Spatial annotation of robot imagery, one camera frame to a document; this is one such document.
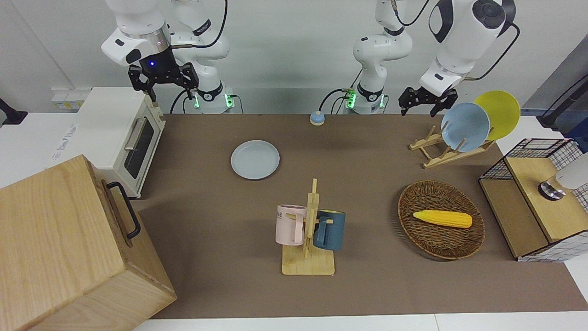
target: mug rack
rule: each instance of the mug rack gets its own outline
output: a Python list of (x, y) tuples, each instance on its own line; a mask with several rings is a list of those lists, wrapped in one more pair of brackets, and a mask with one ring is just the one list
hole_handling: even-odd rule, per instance
[(306, 202), (305, 238), (302, 245), (282, 246), (282, 273), (285, 275), (323, 275), (335, 274), (335, 256), (332, 250), (324, 250), (312, 244), (319, 211), (319, 194), (316, 192), (317, 179), (312, 180), (312, 191)]

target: oven window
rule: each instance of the oven window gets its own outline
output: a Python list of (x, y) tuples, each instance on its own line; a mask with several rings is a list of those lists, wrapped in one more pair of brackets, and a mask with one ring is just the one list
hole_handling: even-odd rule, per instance
[(143, 160), (147, 155), (147, 150), (149, 149), (149, 145), (154, 133), (155, 132), (151, 126), (151, 123), (149, 123), (147, 120), (135, 150), (130, 151), (126, 156), (125, 169), (129, 172), (129, 174), (131, 174), (131, 176), (133, 176), (134, 179), (137, 179), (137, 176), (139, 175), (139, 170), (141, 170)]

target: yellow plate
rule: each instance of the yellow plate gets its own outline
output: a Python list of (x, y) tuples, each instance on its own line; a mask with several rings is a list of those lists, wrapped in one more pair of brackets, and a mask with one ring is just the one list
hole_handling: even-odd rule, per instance
[(484, 108), (493, 128), (488, 140), (497, 140), (511, 133), (519, 123), (520, 106), (510, 93), (489, 91), (480, 95), (474, 103)]

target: brown table mat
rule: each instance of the brown table mat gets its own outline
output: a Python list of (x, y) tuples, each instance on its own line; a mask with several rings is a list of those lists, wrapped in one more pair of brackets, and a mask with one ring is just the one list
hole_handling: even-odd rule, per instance
[[(424, 170), (407, 145), (440, 117), (169, 115), (139, 210), (178, 300), (155, 318), (293, 317), (587, 310), (566, 266), (513, 260), (477, 183), (500, 157), (488, 152)], [(240, 143), (267, 140), (280, 166), (261, 181), (237, 176)], [(432, 155), (436, 147), (427, 148)], [(347, 213), (334, 276), (284, 276), (276, 205), (305, 204), (319, 179), (321, 208)], [(397, 219), (402, 190), (444, 181), (477, 205), (480, 251), (441, 262), (420, 251)]]

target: yellow corn cob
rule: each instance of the yellow corn cob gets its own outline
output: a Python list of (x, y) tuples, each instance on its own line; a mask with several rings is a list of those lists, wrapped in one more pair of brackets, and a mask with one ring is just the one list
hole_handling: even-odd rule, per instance
[(467, 229), (472, 226), (472, 217), (466, 213), (445, 210), (423, 210), (412, 214), (419, 220), (441, 226)]

